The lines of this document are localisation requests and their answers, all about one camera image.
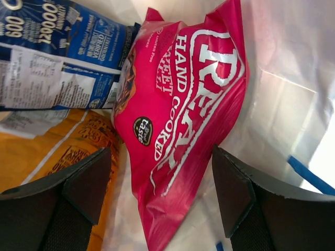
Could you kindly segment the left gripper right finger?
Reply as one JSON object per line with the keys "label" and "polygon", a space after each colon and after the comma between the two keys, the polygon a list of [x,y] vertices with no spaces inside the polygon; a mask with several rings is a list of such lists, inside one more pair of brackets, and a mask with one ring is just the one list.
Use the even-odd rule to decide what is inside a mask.
{"label": "left gripper right finger", "polygon": [[334,250],[334,196],[285,183],[217,146],[212,168],[233,250]]}

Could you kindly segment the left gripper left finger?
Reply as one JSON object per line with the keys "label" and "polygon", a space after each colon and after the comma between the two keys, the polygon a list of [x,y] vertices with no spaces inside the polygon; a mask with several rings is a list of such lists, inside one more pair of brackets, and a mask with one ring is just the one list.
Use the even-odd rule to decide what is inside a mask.
{"label": "left gripper left finger", "polygon": [[1,250],[87,250],[111,173],[111,150],[1,193]]}

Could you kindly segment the orange snack bag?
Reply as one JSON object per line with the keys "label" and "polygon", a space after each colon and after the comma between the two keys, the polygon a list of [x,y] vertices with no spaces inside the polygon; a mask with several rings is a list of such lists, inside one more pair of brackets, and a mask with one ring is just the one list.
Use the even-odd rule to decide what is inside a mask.
{"label": "orange snack bag", "polygon": [[97,150],[111,149],[111,171],[99,222],[88,250],[101,250],[119,171],[121,141],[110,119],[94,111],[1,113],[1,191],[69,167]]}

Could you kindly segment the red KitKat snack bag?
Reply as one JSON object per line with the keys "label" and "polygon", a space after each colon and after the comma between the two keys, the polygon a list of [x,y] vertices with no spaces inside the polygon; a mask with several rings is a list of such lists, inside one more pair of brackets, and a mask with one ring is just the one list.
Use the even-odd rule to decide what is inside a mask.
{"label": "red KitKat snack bag", "polygon": [[241,4],[188,26],[147,10],[123,65],[113,123],[130,155],[149,250],[164,250],[212,155],[233,128],[248,83]]}

